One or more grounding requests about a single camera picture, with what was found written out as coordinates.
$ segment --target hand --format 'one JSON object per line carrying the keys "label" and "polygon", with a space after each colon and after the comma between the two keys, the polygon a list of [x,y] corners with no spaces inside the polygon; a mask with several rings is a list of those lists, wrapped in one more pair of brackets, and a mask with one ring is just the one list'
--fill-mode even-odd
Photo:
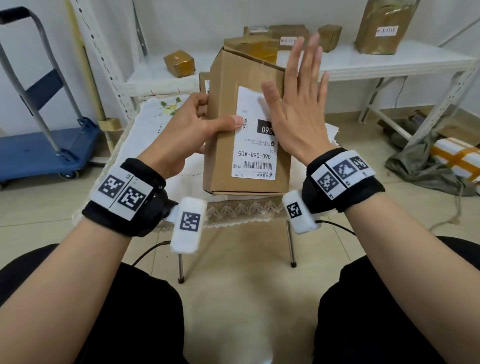
{"label": "hand", "polygon": [[322,61],[320,36],[310,37],[298,72],[303,37],[298,37],[285,69],[283,100],[275,84],[262,84],[270,109],[272,127],[283,149],[308,166],[310,162],[336,148],[328,140],[325,127],[325,103],[328,72],[324,72],[318,89],[318,74]]}
{"label": "hand", "polygon": [[191,94],[138,159],[167,179],[181,172],[186,158],[195,152],[203,153],[203,145],[212,135],[234,131],[243,124],[240,116],[200,119],[205,115],[207,104],[207,94]]}

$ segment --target trolley wheel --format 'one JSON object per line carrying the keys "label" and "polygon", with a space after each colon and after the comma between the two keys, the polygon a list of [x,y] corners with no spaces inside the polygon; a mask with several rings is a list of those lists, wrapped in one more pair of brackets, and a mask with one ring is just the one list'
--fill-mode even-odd
{"label": "trolley wheel", "polygon": [[80,177],[80,173],[77,170],[65,173],[60,172],[59,175],[66,180],[76,180],[78,177]]}

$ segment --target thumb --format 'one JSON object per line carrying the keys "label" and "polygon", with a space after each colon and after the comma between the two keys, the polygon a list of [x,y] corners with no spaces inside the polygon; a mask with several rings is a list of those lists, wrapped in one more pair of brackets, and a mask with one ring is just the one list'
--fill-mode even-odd
{"label": "thumb", "polygon": [[265,81],[262,83],[262,91],[264,92],[265,101],[270,109],[272,119],[283,117],[282,102],[280,93],[273,81]]}
{"label": "thumb", "polygon": [[211,135],[217,132],[232,132],[243,124],[241,116],[222,116],[218,119],[205,120]]}

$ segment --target white shelf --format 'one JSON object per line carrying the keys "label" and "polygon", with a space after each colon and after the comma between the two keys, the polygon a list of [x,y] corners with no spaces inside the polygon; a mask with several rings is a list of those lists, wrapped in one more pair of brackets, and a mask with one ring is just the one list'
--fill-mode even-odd
{"label": "white shelf", "polygon": [[[127,92],[130,96],[198,92],[198,72],[210,70],[218,51],[191,52],[195,58],[196,74],[183,78],[176,78],[167,70],[164,54],[148,56],[125,84]],[[279,51],[277,65],[285,67],[289,54],[289,51]],[[359,54],[353,44],[348,44],[338,45],[332,52],[324,53],[320,71],[329,71],[331,81],[347,81],[464,71],[472,66],[474,60],[470,56],[413,40],[403,41],[395,55]]]}

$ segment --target blue platform trolley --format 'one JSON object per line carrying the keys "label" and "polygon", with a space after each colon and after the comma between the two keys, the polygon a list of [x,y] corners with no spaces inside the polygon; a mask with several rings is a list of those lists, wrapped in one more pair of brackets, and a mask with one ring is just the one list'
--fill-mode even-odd
{"label": "blue platform trolley", "polygon": [[[7,180],[39,174],[58,173],[67,180],[78,178],[79,171],[89,161],[96,139],[101,133],[96,124],[82,116],[39,18],[23,6],[0,11],[0,24],[25,18],[31,18],[35,22],[53,70],[25,90],[0,44],[0,63],[41,130],[38,133],[0,138],[0,187]],[[73,106],[79,127],[51,131],[39,111],[62,88],[65,88]]]}

